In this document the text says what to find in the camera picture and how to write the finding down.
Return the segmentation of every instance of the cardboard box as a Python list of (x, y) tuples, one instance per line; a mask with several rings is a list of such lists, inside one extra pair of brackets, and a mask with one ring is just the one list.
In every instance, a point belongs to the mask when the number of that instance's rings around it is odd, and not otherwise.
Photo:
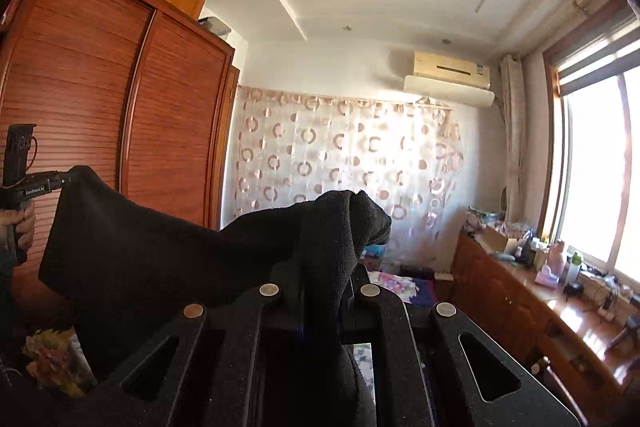
[(511, 239), (491, 227), (484, 227), (480, 235), (485, 245), (500, 253), (513, 254), (517, 247), (524, 247), (527, 242), (525, 239)]

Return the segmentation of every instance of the wardrobe door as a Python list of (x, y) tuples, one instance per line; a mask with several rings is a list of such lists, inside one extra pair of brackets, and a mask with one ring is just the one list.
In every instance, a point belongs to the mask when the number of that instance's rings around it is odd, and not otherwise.
[(231, 66), (222, 88), (220, 99), (220, 121), (214, 147), (213, 168), (211, 171), (211, 214), (209, 227), (220, 229), (220, 217), (222, 215), (222, 185), (225, 178), (226, 148), (229, 142), (229, 130), (231, 128), (231, 112), (236, 99), (236, 89), (240, 70)]
[[(150, 16), (136, 0), (24, 0), (2, 49), (0, 147), (11, 124), (34, 123), (30, 172), (84, 164), (116, 188), (123, 110)], [(14, 272), (15, 299), (34, 316), (56, 305), (38, 268), (58, 195), (36, 199), (33, 246)]]
[(156, 14), (125, 123), (122, 191), (132, 201), (209, 224), (212, 140), (229, 61), (222, 48)]

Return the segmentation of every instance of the floral blanket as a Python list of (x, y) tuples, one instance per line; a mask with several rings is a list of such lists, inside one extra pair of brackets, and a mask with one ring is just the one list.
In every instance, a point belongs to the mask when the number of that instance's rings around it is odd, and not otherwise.
[[(369, 272), (369, 281), (391, 290), (404, 302), (416, 306), (430, 308), (437, 301), (436, 294), (433, 290), (433, 281), (400, 277), (399, 275), (391, 275), (390, 273), (383, 272)], [(371, 397), (375, 402), (376, 393), (373, 381), (371, 344), (354, 344), (353, 356), (367, 384), (367, 390), (371, 393)]]

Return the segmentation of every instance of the sheer curtain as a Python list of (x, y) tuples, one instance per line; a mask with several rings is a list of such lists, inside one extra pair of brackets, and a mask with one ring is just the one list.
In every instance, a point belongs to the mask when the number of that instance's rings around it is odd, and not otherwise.
[(364, 190), (392, 218), (383, 262), (428, 266), (462, 166), (452, 109), (241, 86), (235, 216)]
[(500, 62), (502, 104), (507, 127), (507, 221), (518, 221), (522, 213), (522, 164), (526, 147), (524, 78), (519, 58), (506, 55)]

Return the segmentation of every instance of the black metal bracket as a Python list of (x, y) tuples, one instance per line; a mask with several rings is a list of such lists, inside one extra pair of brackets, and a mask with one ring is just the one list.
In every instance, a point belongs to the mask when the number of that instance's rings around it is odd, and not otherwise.
[[(188, 307), (62, 425), (263, 425), (262, 341), (306, 341), (296, 273), (293, 264), (277, 265), (271, 274), (276, 285), (250, 289), (224, 307)], [(189, 318), (193, 309), (201, 313)], [(449, 304), (406, 305), (369, 284), (361, 265), (342, 296), (337, 334), (343, 344), (372, 345), (378, 426), (577, 425), (462, 312)]]

